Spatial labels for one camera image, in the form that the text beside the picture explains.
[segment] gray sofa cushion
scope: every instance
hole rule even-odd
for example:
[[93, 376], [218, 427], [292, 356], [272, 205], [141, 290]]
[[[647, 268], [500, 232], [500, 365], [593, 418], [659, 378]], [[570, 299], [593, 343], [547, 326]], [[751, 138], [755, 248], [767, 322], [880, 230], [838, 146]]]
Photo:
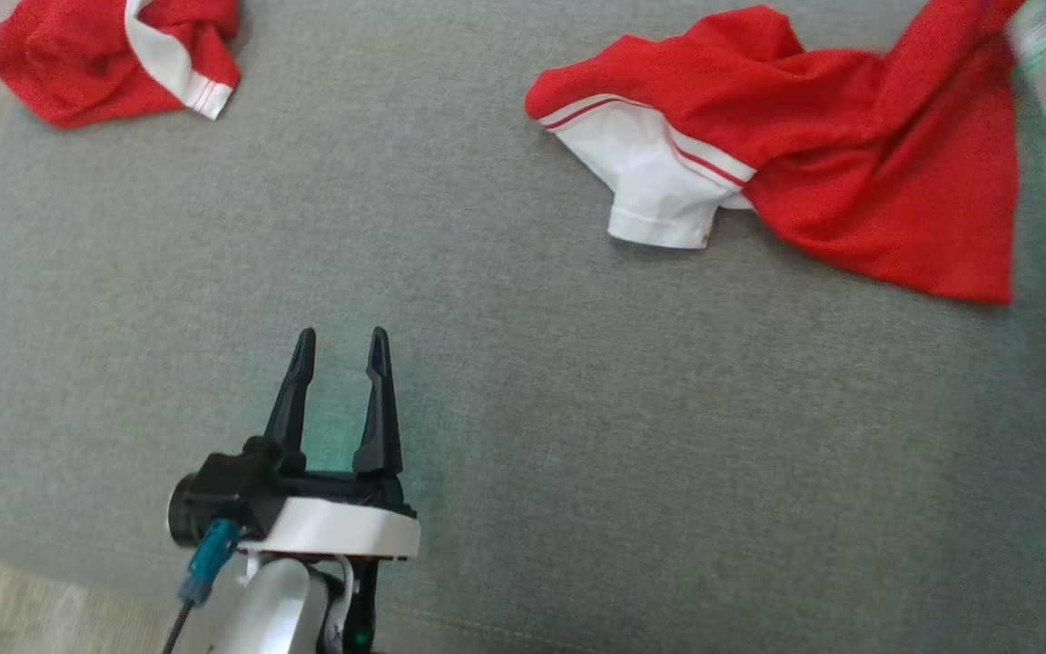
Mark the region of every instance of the gray sofa cushion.
[[[523, 114], [541, 69], [731, 0], [245, 4], [215, 123], [0, 152], [0, 559], [170, 595], [176, 480], [265, 425], [320, 331], [311, 464], [393, 342], [420, 559], [390, 651], [1046, 651], [1046, 120], [1021, 95], [1017, 301], [817, 264], [755, 216], [609, 240]], [[776, 4], [888, 46], [920, 3]]]

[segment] fabric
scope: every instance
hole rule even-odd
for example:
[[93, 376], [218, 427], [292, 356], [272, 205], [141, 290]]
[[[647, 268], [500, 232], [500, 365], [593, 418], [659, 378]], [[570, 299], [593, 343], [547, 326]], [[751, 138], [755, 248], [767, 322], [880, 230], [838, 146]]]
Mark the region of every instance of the fabric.
[[765, 5], [718, 14], [544, 72], [526, 110], [615, 191], [618, 239], [703, 248], [713, 211], [748, 200], [831, 264], [1008, 302], [1018, 164], [1000, 31], [1018, 4], [934, 0], [884, 58], [806, 52]]
[[[253, 83], [219, 126], [18, 112], [0, 559], [175, 599], [176, 481], [260, 433], [306, 326], [309, 464], [348, 465], [382, 324], [424, 544], [382, 564], [379, 651], [1046, 654], [1032, 96], [1009, 307], [843, 272], [745, 211], [692, 256], [601, 238], [610, 191], [520, 111], [547, 67], [735, 4], [246, 0]], [[922, 8], [775, 5], [810, 48], [887, 49]]]
[[215, 119], [241, 71], [236, 0], [23, 0], [0, 78], [55, 128], [190, 108]]

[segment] gray fabric surface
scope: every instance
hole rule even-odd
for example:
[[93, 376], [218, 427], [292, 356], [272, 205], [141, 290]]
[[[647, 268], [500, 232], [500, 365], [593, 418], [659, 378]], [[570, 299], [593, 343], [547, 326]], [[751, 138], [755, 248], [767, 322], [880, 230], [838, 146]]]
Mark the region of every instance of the gray fabric surface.
[[[393, 342], [420, 559], [391, 651], [1046, 653], [1046, 120], [1021, 99], [1018, 300], [851, 276], [722, 212], [618, 244], [541, 69], [732, 1], [250, 0], [245, 82], [0, 150], [0, 559], [174, 593], [176, 480], [260, 430], [320, 331], [306, 446]], [[920, 3], [781, 1], [810, 46]]]

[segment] blue connector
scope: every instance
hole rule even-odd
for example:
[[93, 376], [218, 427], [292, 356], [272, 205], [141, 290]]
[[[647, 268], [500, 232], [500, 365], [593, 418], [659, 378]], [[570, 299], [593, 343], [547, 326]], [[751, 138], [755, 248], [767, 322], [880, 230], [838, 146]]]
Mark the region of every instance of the blue connector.
[[212, 524], [208, 526], [208, 531], [200, 541], [200, 547], [196, 548], [196, 554], [191, 555], [191, 561], [188, 562], [188, 579], [177, 593], [180, 601], [197, 608], [204, 606], [208, 602], [208, 595], [212, 593], [212, 583], [215, 582], [217, 574], [235, 554], [240, 542], [241, 526], [237, 526], [236, 522], [212, 520]]

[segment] crumpled red cloth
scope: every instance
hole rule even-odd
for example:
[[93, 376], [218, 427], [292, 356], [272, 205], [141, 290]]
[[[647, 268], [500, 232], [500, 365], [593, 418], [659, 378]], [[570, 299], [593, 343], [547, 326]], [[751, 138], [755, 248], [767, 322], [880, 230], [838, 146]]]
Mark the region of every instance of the crumpled red cloth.
[[[134, 49], [130, 22], [155, 33]], [[236, 0], [22, 0], [0, 24], [0, 78], [31, 111], [78, 128], [190, 107], [217, 117], [241, 71], [225, 41], [237, 33]], [[157, 80], [178, 80], [175, 88]]]
[[[743, 194], [810, 255], [923, 293], [1005, 303], [1020, 174], [1001, 30], [1021, 4], [932, 0], [885, 55], [805, 51], [764, 5], [715, 14], [681, 37], [623, 37], [544, 71], [526, 111], [561, 138], [613, 112], [594, 126], [602, 139], [627, 138], [608, 122], [616, 107], [653, 109], [681, 164]], [[565, 142], [622, 185], [616, 171], [632, 162], [605, 160], [627, 157], [608, 154], [623, 148], [585, 134]]]

